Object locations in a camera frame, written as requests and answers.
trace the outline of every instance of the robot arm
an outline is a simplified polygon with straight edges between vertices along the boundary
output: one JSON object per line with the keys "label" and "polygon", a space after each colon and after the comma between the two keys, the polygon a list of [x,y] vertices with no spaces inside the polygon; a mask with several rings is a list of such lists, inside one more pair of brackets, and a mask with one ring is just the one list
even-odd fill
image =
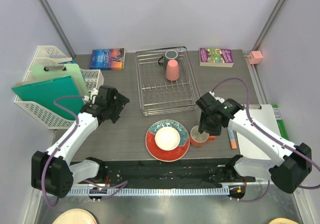
{"label": "robot arm", "polygon": [[[103,161],[88,157],[83,162],[70,165],[73,156],[85,139],[98,128],[105,120],[112,123],[120,118],[119,114],[129,102],[129,99],[120,94],[115,88],[101,86],[91,93],[91,103],[86,103],[78,115],[79,124],[75,132],[67,139],[63,146],[55,153],[45,178],[45,189],[48,193],[57,197],[65,197],[73,184],[77,184],[88,178],[102,180],[106,176],[106,168]],[[41,176],[46,161],[53,154],[61,141],[65,140],[74,130],[76,122],[65,134],[46,152],[37,151],[32,156],[31,185],[42,189]]]}
{"label": "robot arm", "polygon": [[[214,97],[214,93],[208,92],[196,103],[202,110],[198,130],[200,133],[205,131],[210,135],[220,135],[222,127],[229,127],[250,140],[270,158],[270,160],[259,160],[236,155],[226,165],[229,168],[229,175],[272,180],[279,189],[293,193],[311,172],[312,167],[306,160],[280,146],[253,126],[243,106],[235,100],[218,99]],[[311,149],[306,144],[297,146],[276,135],[258,121],[254,122],[275,139],[311,159]]]}

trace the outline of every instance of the white bowl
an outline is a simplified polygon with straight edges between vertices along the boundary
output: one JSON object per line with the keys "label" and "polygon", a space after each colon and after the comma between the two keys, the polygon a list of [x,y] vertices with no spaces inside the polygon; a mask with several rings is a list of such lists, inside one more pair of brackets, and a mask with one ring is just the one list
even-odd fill
{"label": "white bowl", "polygon": [[179,132],[172,127],[163,127],[155,135],[155,143],[162,150],[176,149],[180,143]]}

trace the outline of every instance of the gray tabletop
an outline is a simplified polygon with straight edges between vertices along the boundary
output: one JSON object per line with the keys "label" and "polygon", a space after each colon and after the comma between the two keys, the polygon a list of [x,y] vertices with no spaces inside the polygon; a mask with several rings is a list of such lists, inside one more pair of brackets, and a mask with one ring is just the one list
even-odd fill
{"label": "gray tabletop", "polygon": [[[199,52],[189,52],[200,95],[210,91],[218,82],[230,78],[244,79],[249,87],[251,104],[258,104],[258,99],[252,84],[247,63],[242,50],[232,50],[234,65],[232,68],[201,67],[199,66]],[[91,55],[77,55],[75,62],[80,68],[88,69]],[[101,160],[148,160],[153,157],[148,153],[145,145],[145,135],[149,127],[163,119],[174,119],[180,122],[187,131],[199,124],[200,110],[183,111],[174,114],[144,116],[139,105],[138,84],[136,75],[135,55],[126,53],[123,71],[102,71],[105,85],[114,86],[118,91],[130,99],[121,113],[116,124],[102,123],[79,148],[73,161],[82,161],[91,156]],[[229,81],[222,84],[216,95],[223,98],[232,98],[239,103],[246,102],[246,90],[239,81]],[[56,140],[64,131],[56,132]],[[228,158],[239,154],[239,149],[232,150],[227,131],[215,141],[209,142],[200,148],[190,146],[183,157],[187,158]]]}

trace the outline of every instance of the green folder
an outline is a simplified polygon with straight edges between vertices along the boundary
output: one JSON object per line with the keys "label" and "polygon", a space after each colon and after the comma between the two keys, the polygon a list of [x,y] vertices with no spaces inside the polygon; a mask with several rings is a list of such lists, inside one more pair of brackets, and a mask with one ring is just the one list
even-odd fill
{"label": "green folder", "polygon": [[[30,84],[15,86],[12,88],[12,90],[23,101],[36,102],[63,117],[64,119],[75,120],[71,114],[54,105],[54,101],[62,96],[81,95],[71,76],[36,81]],[[80,98],[68,98],[60,100],[59,104],[78,115],[81,107],[85,103],[83,99]]]}
{"label": "green folder", "polygon": [[282,120],[282,117],[280,115],[280,111],[279,111],[278,105],[277,104],[273,104],[272,107],[274,109],[273,111],[274,111],[275,118],[277,120],[276,122],[278,124],[278,128],[279,128],[281,137],[283,137],[286,140],[289,140],[289,136],[288,136],[286,127],[284,126],[284,121]]}
{"label": "green folder", "polygon": [[89,95],[84,78],[79,65],[77,64],[60,64],[60,65],[33,65],[30,67],[32,75],[38,79],[58,78],[70,75],[79,86],[82,95]]}

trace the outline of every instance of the blue book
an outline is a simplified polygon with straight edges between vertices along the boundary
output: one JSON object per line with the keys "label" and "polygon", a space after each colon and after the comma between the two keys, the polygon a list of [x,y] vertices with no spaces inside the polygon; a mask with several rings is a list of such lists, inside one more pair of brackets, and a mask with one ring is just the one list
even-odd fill
{"label": "blue book", "polygon": [[125,49],[93,50],[89,68],[91,70],[123,70]]}

